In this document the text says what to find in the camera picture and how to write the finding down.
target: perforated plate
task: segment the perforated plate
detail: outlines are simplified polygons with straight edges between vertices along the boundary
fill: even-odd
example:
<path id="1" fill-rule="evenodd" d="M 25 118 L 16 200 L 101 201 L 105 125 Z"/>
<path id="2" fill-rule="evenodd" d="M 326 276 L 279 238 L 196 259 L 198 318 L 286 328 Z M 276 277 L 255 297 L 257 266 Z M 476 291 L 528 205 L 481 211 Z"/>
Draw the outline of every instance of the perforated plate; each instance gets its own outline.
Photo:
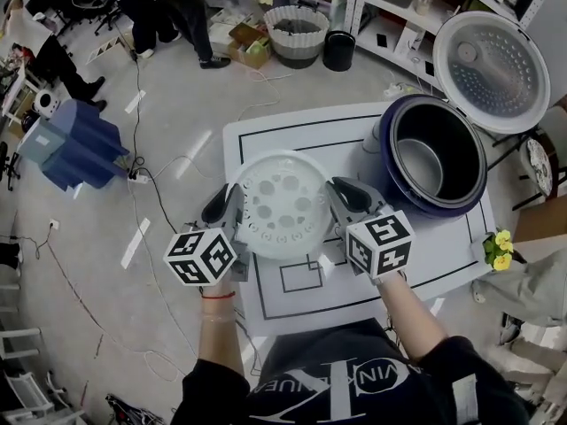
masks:
<path id="1" fill-rule="evenodd" d="M 319 246 L 331 215 L 324 184 L 329 175 L 296 151 L 268 151 L 243 164 L 232 180 L 245 193 L 237 239 L 270 259 L 291 259 Z"/>
<path id="2" fill-rule="evenodd" d="M 434 44 L 439 83 L 451 103 L 479 126 L 518 134 L 549 105 L 548 69 L 535 43 L 490 12 L 464 12 L 443 25 Z"/>

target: white label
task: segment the white label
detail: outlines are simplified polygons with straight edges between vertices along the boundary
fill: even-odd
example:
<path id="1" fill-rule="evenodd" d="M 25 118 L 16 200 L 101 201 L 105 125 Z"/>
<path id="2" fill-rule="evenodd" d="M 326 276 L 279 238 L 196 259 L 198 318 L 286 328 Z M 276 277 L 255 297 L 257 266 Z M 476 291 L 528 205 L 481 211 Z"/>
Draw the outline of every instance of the white label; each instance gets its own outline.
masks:
<path id="1" fill-rule="evenodd" d="M 38 135 L 35 138 L 35 141 L 38 142 L 39 144 L 43 145 L 43 146 L 47 146 L 48 143 L 50 142 L 50 140 L 46 137 L 44 137 L 43 135 Z"/>
<path id="2" fill-rule="evenodd" d="M 477 376 L 466 376 L 453 382 L 454 404 L 457 408 L 457 424 L 478 421 Z"/>

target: concrete floor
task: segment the concrete floor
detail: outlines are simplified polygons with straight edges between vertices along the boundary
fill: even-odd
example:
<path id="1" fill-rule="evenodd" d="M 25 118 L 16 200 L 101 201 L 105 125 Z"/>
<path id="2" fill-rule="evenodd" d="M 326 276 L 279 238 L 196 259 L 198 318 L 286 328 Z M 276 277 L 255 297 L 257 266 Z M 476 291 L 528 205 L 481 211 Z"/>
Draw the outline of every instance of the concrete floor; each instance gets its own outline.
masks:
<path id="1" fill-rule="evenodd" d="M 113 35 L 106 33 L 96 38 L 92 30 L 89 26 L 77 27 L 66 40 L 77 65 L 83 65 L 89 53 Z M 262 68 L 267 77 L 293 74 L 274 81 L 281 102 L 250 109 L 244 118 L 381 100 L 391 81 L 389 68 L 389 64 L 362 51 L 356 52 L 347 73 L 333 73 L 321 61 L 306 70 L 292 71 L 274 60 Z M 94 72 L 81 70 L 85 76 L 96 78 Z M 413 82 L 402 71 L 394 72 L 397 81 Z M 194 164 L 178 160 L 158 178 L 163 205 L 180 228 L 185 221 L 194 219 L 203 202 L 224 183 L 222 128 L 236 120 L 246 106 L 275 100 L 274 90 L 252 81 L 238 63 L 220 71 L 201 70 L 196 54 L 184 40 L 160 46 L 154 57 L 140 61 L 140 87 L 146 95 L 140 107 L 137 148 L 145 165 L 156 174 L 175 156 L 194 156 Z M 109 102 L 103 116 L 120 128 L 122 142 L 129 149 L 133 148 L 136 111 L 128 114 L 124 109 L 136 93 L 133 63 L 108 75 L 101 92 Z M 496 158 L 498 152 L 486 146 L 489 160 Z M 511 157 L 490 173 L 488 187 L 494 215 L 505 228 L 514 228 L 517 216 L 510 211 L 511 206 L 528 194 L 517 181 L 519 168 Z M 50 244 L 83 303 L 112 336 L 104 335 L 97 352 L 104 332 L 74 297 L 47 248 L 36 260 L 32 244 L 24 243 L 20 318 L 25 325 L 42 330 L 41 337 L 34 341 L 41 356 L 28 362 L 38 373 L 48 367 L 53 369 L 77 406 L 88 383 L 82 406 L 95 423 L 108 420 L 110 409 L 105 394 L 109 392 L 169 420 L 172 408 L 181 399 L 182 377 L 170 364 L 147 351 L 163 352 L 188 373 L 195 362 L 193 351 L 198 348 L 200 304 L 197 290 L 180 288 L 161 260 L 171 229 L 159 209 L 154 188 L 151 184 L 134 185 L 132 190 L 140 220 L 145 217 L 151 222 L 146 238 L 157 282 L 187 340 L 168 314 L 144 246 L 140 245 L 128 269 L 120 265 L 136 232 L 127 183 L 114 180 L 102 190 L 85 185 L 74 198 L 72 191 L 64 193 L 52 185 L 34 164 L 24 160 L 20 172 L 22 179 L 12 194 L 2 187 L 0 204 L 15 204 L 19 210 L 18 233 L 37 241 L 45 239 L 50 218 L 60 221 L 60 230 L 51 234 Z M 500 319 L 497 311 L 474 303 L 468 287 L 445 298 L 439 317 L 452 334 L 469 337 L 482 352 L 496 341 Z M 241 337 L 244 349 L 247 342 Z M 265 355 L 268 348 L 269 341 L 261 352 Z M 252 358 L 250 352 L 246 354 L 249 367 Z M 148 364 L 161 376 L 175 381 L 160 379 Z"/>

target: blue tablecloth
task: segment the blue tablecloth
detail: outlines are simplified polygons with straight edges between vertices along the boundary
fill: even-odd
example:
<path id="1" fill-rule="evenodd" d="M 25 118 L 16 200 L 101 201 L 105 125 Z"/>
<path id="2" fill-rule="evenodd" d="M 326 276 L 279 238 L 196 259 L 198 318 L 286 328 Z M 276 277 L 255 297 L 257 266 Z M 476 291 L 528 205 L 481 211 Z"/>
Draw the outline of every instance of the blue tablecloth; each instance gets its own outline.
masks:
<path id="1" fill-rule="evenodd" d="M 118 128 L 102 120 L 96 107 L 69 99 L 55 111 L 50 123 L 66 134 L 66 140 L 41 169 L 62 190 L 81 182 L 100 189 L 115 175 L 126 178 L 127 172 L 114 160 L 129 151 L 120 144 Z"/>

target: potted plant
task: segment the potted plant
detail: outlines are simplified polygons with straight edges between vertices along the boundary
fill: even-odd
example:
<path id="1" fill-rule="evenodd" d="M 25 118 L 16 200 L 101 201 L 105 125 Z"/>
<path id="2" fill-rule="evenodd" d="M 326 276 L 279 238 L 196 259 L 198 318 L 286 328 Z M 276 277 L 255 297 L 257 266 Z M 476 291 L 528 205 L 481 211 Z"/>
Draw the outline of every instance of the potted plant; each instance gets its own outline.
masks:
<path id="1" fill-rule="evenodd" d="M 495 271 L 509 269 L 514 253 L 514 244 L 508 230 L 498 233 L 487 233 L 480 237 L 471 246 L 477 261 L 485 262 Z"/>

